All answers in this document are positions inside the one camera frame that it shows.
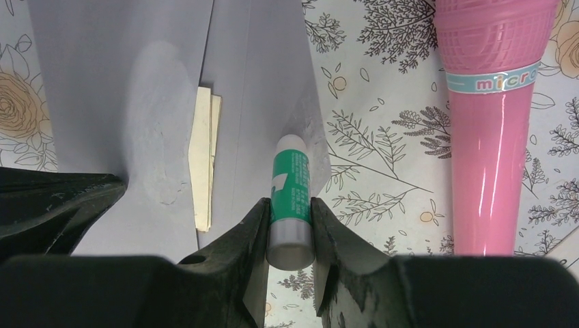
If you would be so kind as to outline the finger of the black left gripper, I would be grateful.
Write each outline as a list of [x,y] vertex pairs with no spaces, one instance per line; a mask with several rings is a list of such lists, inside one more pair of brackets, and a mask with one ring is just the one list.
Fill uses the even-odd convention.
[[69,256],[126,189],[113,174],[1,168],[1,261]]

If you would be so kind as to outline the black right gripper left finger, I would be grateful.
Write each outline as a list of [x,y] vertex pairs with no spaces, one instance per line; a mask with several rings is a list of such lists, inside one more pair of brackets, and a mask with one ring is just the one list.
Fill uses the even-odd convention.
[[270,200],[174,264],[156,256],[17,256],[2,327],[263,327]]

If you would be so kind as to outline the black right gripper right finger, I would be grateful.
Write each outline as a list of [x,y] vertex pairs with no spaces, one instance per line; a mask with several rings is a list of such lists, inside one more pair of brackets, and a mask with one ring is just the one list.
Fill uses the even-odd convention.
[[556,260],[389,256],[311,200],[324,327],[577,327],[578,283]]

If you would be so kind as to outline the green white glue stick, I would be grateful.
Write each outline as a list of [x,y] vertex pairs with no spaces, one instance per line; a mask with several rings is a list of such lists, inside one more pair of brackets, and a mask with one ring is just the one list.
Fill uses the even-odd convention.
[[280,138],[272,167],[266,259],[282,271],[298,271],[315,259],[307,148],[297,135]]

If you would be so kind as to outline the floral patterned table mat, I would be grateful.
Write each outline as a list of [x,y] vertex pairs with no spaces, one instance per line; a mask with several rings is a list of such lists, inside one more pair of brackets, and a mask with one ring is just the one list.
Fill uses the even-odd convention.
[[[449,104],[430,1],[303,1],[331,160],[321,197],[384,253],[453,253]],[[517,256],[578,269],[578,2],[531,101]]]

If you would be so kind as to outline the pink microphone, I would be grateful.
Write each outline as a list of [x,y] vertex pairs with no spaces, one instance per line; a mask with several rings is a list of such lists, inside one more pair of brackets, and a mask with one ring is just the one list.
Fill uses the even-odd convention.
[[555,1],[438,1],[451,110],[454,252],[510,256],[533,88]]

